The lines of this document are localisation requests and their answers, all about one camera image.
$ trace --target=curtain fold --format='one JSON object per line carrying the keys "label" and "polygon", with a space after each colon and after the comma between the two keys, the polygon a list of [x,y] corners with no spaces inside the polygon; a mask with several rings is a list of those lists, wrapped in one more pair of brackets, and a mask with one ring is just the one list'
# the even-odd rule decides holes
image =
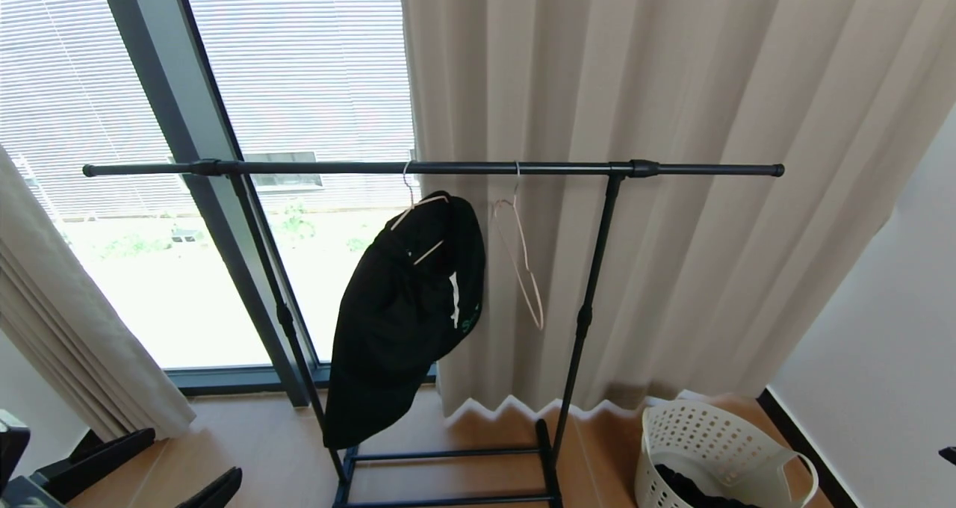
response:
{"label": "curtain fold", "polygon": [[103,440],[195,413],[120,320],[0,147],[0,330]]}
{"label": "curtain fold", "polygon": [[[574,403],[756,395],[892,211],[956,102],[956,0],[403,0],[421,160],[782,161],[621,186]],[[515,178],[426,176],[485,221]],[[537,331],[496,233],[446,413],[559,397],[598,178],[522,178]],[[513,225],[506,229],[515,243]]]}

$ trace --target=floor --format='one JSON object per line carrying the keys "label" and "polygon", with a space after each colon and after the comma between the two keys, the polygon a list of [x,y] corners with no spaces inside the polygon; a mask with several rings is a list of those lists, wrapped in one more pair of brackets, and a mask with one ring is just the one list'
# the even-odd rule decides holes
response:
{"label": "floor", "polygon": [[[197,398],[198,418],[179,439],[161,441],[106,480],[69,502],[72,508],[172,508],[229,467],[243,469],[243,485],[230,508],[328,507],[335,495],[335,471],[322,447],[310,409],[292,409],[283,394]],[[756,402],[717,398],[713,405],[751,421],[782,441]],[[557,409],[544,412],[550,431]],[[635,506],[633,481],[641,426],[635,413],[599,409],[571,416],[559,458],[564,505]],[[424,388],[399,423],[362,444],[361,451],[443,450],[533,444],[533,417],[506,403],[498,412],[462,409],[441,417],[439,397]],[[792,462],[789,481],[806,491],[809,474]],[[468,457],[406,464],[362,463],[350,501],[389,501],[458,495],[533,492],[541,488],[541,467],[529,456]],[[512,506],[542,506],[520,504]],[[833,508],[822,493],[810,508]]]}

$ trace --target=white plastic basket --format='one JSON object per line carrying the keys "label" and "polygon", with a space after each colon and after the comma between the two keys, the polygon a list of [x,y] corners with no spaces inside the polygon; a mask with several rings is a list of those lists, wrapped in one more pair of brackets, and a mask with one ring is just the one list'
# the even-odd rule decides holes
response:
{"label": "white plastic basket", "polygon": [[[706,495],[736,498],[760,508],[803,508],[816,494],[816,469],[807,457],[781,447],[733,413],[706,403],[676,400],[645,409],[642,423],[634,484],[641,508],[692,508],[660,478],[656,464],[690,478]],[[799,499],[791,498],[783,471],[784,464],[795,457],[813,475],[813,486]]]}

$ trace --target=bright sunlit ground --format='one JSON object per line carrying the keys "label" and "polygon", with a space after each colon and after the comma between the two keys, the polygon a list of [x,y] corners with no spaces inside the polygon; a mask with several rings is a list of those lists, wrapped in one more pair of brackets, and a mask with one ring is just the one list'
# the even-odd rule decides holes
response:
{"label": "bright sunlit ground", "polygon": [[[270,215],[318,357],[328,361],[338,304],[391,211]],[[61,224],[76,255],[162,368],[270,364],[201,218]],[[174,242],[181,237],[182,242]],[[185,238],[194,238],[187,242]],[[274,304],[267,307],[273,310]]]}

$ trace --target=clothes rack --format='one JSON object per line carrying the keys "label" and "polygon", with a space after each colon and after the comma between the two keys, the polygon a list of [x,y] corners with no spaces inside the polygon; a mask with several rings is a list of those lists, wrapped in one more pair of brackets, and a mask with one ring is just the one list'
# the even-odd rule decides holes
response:
{"label": "clothes rack", "polygon": [[[246,224],[252,232],[255,248],[262,260],[263,269],[269,280],[270,290],[276,298],[277,317],[282,325],[283,332],[289,340],[289,345],[296,359],[297,369],[302,376],[308,399],[311,402],[321,430],[325,430],[325,415],[322,403],[318,399],[318,391],[311,379],[311,373],[302,353],[294,328],[293,315],[279,287],[276,273],[270,266],[270,255],[278,259],[278,253],[267,248],[264,237],[269,237],[270,245],[274,246],[272,233],[266,225],[266,216],[260,205],[253,206],[249,201],[249,192],[252,191],[252,181],[249,174],[454,174],[454,175],[585,175],[606,176],[607,187],[604,194],[604,206],[601,211],[600,224],[597,227],[594,252],[591,260],[591,269],[588,272],[588,281],[584,291],[583,304],[577,313],[577,328],[574,331],[574,347],[571,351],[571,364],[568,368],[564,393],[561,397],[561,409],[557,420],[553,443],[547,432],[544,420],[536,422],[535,430],[537,444],[535,446],[496,447],[496,449],[480,450],[444,450],[421,451],[421,453],[359,453],[359,447],[350,447],[345,450],[345,457],[339,456],[337,450],[329,450],[335,473],[338,474],[338,490],[332,508],[423,508],[429,506],[463,506],[476,504],[514,504],[515,502],[547,502],[549,508],[561,508],[561,491],[557,481],[556,464],[561,450],[561,440],[567,426],[568,412],[571,407],[571,395],[574,392],[574,381],[577,379],[577,369],[580,366],[583,354],[584,341],[587,338],[588,328],[593,318],[593,304],[597,293],[598,276],[600,275],[601,260],[607,246],[607,237],[611,229],[611,219],[614,216],[615,201],[618,198],[621,182],[627,178],[647,178],[656,175],[741,175],[741,176],[772,176],[779,177],[784,173],[782,164],[661,164],[655,161],[632,160],[614,161],[614,163],[515,163],[515,161],[500,161],[500,163],[438,163],[437,161],[410,161],[410,163],[250,163],[249,161],[220,161],[216,158],[194,161],[193,163],[174,164],[86,164],[83,174],[93,176],[123,176],[147,174],[196,174],[201,176],[228,176],[233,190],[242,205]],[[537,453],[541,460],[545,491],[532,494],[515,495],[485,495],[485,497],[461,498],[433,498],[423,501],[380,501],[380,502],[349,502],[349,491],[352,478],[359,461],[397,461],[409,459],[430,459],[450,457],[481,457],[506,456],[507,454]]]}

